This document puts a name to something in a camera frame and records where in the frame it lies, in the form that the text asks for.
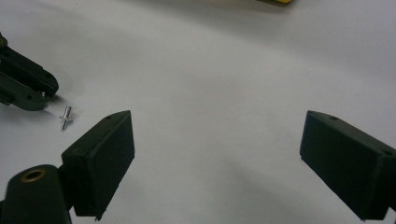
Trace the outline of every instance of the small metal object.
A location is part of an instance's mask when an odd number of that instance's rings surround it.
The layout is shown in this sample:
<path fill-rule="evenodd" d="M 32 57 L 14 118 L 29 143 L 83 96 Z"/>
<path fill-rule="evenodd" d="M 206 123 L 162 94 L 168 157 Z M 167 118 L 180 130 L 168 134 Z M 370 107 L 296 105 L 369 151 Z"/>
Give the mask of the small metal object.
<path fill-rule="evenodd" d="M 70 105 L 68 105 L 66 107 L 66 109 L 64 110 L 64 116 L 63 117 L 59 117 L 62 120 L 62 126 L 61 126 L 61 130 L 64 131 L 66 130 L 66 126 L 67 123 L 70 121 L 73 121 L 72 119 L 70 119 L 70 113 L 72 112 L 72 108 Z"/>

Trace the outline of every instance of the metal pin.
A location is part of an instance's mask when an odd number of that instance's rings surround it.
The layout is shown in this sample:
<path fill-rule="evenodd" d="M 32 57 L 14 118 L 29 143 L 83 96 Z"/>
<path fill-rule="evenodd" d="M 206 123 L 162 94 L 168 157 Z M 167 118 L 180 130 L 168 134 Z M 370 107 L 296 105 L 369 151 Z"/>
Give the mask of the metal pin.
<path fill-rule="evenodd" d="M 68 105 L 64 110 L 64 116 L 59 117 L 62 120 L 62 126 L 61 126 L 62 131 L 66 130 L 66 126 L 68 122 L 73 121 L 72 119 L 69 118 L 71 112 L 72 112 L 72 107 Z"/>

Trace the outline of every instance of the round hole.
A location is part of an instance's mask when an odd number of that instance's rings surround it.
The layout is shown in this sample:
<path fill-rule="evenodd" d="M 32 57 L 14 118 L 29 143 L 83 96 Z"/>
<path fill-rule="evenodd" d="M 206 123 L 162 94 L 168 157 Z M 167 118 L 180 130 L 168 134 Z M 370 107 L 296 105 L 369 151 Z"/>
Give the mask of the round hole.
<path fill-rule="evenodd" d="M 37 181 L 41 177 L 43 177 L 46 174 L 46 170 L 44 169 L 35 169 L 32 171 L 27 172 L 25 175 L 22 176 L 21 182 L 24 183 L 30 183 Z"/>
<path fill-rule="evenodd" d="M 389 152 L 389 151 L 386 151 L 386 150 L 381 150 L 381 151 L 387 156 L 391 156 L 392 155 L 392 153 Z"/>

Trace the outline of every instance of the black plastic part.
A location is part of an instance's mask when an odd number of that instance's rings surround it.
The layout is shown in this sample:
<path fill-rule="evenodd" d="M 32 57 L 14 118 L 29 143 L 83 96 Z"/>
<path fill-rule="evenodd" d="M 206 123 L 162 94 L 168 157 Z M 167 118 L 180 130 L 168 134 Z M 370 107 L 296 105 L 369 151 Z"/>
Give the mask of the black plastic part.
<path fill-rule="evenodd" d="M 63 154 L 78 216 L 102 217 L 134 159 L 131 112 L 102 119 Z"/>
<path fill-rule="evenodd" d="M 396 151 L 339 118 L 308 111 L 303 161 L 362 220 L 395 209 Z"/>
<path fill-rule="evenodd" d="M 58 169 L 52 165 L 39 165 L 12 177 L 0 223 L 71 223 Z"/>
<path fill-rule="evenodd" d="M 41 110 L 59 89 L 56 78 L 20 55 L 0 35 L 0 103 Z"/>

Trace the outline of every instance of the white surface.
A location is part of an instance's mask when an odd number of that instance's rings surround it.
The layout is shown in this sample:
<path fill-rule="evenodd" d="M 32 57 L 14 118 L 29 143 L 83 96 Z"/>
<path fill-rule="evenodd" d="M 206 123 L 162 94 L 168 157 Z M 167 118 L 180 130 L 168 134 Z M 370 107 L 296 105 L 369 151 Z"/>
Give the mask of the white surface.
<path fill-rule="evenodd" d="M 100 223 L 361 223 L 299 147 L 308 109 L 396 147 L 396 2 L 294 1 L 1 0 L 0 31 L 62 101 L 0 106 L 0 198 L 130 109 L 135 160 Z"/>

